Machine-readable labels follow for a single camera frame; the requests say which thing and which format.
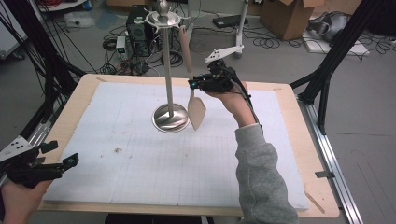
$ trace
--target black metal frame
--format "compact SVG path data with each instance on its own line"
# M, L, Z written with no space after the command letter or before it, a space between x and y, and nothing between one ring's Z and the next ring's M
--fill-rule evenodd
M355 13L346 24L345 29L335 39L331 50L319 68L308 76L302 77L290 84L291 87L295 89L309 82L305 90L298 94L299 100L308 105L312 105L317 95L321 92L318 111L318 126L323 135L326 134L325 117L332 74L341 61L343 61L347 56L350 49L361 36L364 29L384 2L385 0L362 0Z
M53 107L56 99L58 99L61 94L70 95L77 86L77 82L73 79L70 72L78 77L84 76L86 72L75 67L60 56L37 18L30 1L4 0L4 3L7 5L9 11L17 20L22 30L26 33L29 40L33 43L35 50L38 52L44 64L42 69L45 70L46 79L44 86L45 101L21 132L21 136L28 139L41 121L45 122L53 115ZM2 22L6 28L9 28L3 20L0 20L0 22ZM8 30L27 52L28 50L25 43L19 39L18 35L15 34L12 29ZM31 61L35 60L31 55L29 55L29 57ZM54 86L55 81L60 87L58 90L56 90Z

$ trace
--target grid paper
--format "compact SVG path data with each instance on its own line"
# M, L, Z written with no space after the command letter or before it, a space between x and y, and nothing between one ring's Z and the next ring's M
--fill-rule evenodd
M249 93L265 138L279 154L291 205L307 209L276 95ZM54 181L45 200L239 207L237 124L218 99L195 95L206 106L201 127L162 133L151 116L167 103L164 85L101 83L62 155L78 152L80 162ZM173 96L187 107L190 89L173 87Z

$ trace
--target gray sleeve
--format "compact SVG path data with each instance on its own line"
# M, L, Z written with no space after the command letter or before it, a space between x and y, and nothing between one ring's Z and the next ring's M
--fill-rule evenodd
M277 153L266 143L259 124L235 131L238 149L236 177L244 218L239 224L298 223L289 204L285 181L276 169Z

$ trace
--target hand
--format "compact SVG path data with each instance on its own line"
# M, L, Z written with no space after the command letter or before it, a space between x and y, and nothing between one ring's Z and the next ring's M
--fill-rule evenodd
M8 181L2 188L6 215L3 224L25 224L38 208L52 181L38 183L34 189Z
M246 82L242 82L242 84L248 90ZM240 128L256 123L247 101L236 87L233 87L229 92L207 92L207 94L223 102L225 108L233 114Z

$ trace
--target concrete floor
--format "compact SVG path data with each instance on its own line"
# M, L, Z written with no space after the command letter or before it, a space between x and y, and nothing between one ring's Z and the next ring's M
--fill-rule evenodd
M103 37L116 27L123 26L126 17L103 7L90 11L96 24L67 33L94 68L104 63ZM211 15L198 18L197 26L214 28ZM257 17L249 18L248 29L262 27ZM265 28L254 30L265 33ZM92 70L82 57L60 35L71 63L85 71ZM213 49L233 45L234 37L222 33L195 30L191 39L194 73L206 73L204 58ZM227 57L245 81L291 83L318 68L324 54L308 53L304 45L292 47L279 41L279 48L255 46L253 39L244 37L243 57ZM347 56L335 71L329 93L326 131L344 177L353 194L364 223L391 224L396 222L396 159L394 111L396 95L396 52L379 54L375 50L363 58ZM156 67L163 76L162 66ZM185 67L172 69L173 77L184 77ZM147 76L158 76L149 70ZM300 93L304 87L295 90ZM23 129L44 100L33 66L28 59L0 61L0 148L5 147ZM103 223L106 214L37 212L31 223ZM232 223L234 218L216 219L217 223ZM301 218L301 223L347 223L339 218Z

